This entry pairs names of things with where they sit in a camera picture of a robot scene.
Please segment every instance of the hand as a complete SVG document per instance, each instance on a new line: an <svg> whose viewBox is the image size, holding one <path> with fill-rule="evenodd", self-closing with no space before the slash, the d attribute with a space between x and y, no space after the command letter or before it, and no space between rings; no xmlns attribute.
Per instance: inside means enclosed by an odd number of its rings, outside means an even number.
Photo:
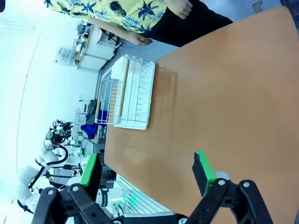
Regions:
<svg viewBox="0 0 299 224"><path fill-rule="evenodd" d="M164 0L167 7L181 19L185 19L191 12L192 4L188 0Z"/></svg>
<svg viewBox="0 0 299 224"><path fill-rule="evenodd" d="M144 37L141 34L136 34L134 32L128 31L124 36L124 39L130 41L135 45L146 46L151 44L153 41L150 38Z"/></svg>

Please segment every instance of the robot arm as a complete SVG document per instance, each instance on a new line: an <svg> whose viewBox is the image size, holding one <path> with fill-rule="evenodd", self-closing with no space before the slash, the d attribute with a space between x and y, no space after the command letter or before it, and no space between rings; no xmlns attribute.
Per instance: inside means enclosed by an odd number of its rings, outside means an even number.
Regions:
<svg viewBox="0 0 299 224"><path fill-rule="evenodd" d="M50 168L57 164L66 161L68 151L65 147L61 146L66 138L71 135L71 123L59 122L57 126L50 127L43 142L43 146L36 157L38 168L34 166L26 166L21 169L17 176L17 199L19 205L29 212L34 212L39 199L39 195L32 194L30 189L40 176L43 176ZM62 159L58 158L57 154L62 155Z"/></svg>

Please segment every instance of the wooden table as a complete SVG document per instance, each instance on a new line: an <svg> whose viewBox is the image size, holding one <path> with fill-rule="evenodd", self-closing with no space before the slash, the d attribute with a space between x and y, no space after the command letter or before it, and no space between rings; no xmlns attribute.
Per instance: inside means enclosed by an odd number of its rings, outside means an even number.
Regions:
<svg viewBox="0 0 299 224"><path fill-rule="evenodd" d="M106 164L167 208L201 197L193 153L256 182L274 223L299 209L299 38L284 7L206 35L156 61L148 129L109 126ZM213 223L235 223L220 209Z"/></svg>

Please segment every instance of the wire rack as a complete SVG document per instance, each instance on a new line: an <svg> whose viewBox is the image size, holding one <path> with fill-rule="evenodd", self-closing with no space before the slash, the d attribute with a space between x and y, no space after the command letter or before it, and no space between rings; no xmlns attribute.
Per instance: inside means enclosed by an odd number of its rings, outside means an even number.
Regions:
<svg viewBox="0 0 299 224"><path fill-rule="evenodd" d="M144 130L150 115L155 63L128 58L120 58L103 75L95 122Z"/></svg>

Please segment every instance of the black pants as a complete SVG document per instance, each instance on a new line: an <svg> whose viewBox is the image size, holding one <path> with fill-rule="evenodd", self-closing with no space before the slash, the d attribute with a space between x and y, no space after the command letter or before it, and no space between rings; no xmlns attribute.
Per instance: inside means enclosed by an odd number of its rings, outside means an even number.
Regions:
<svg viewBox="0 0 299 224"><path fill-rule="evenodd" d="M192 11L181 19L168 8L153 29L142 35L154 40L181 47L191 41L233 23L229 18L208 9L199 0L189 0Z"/></svg>

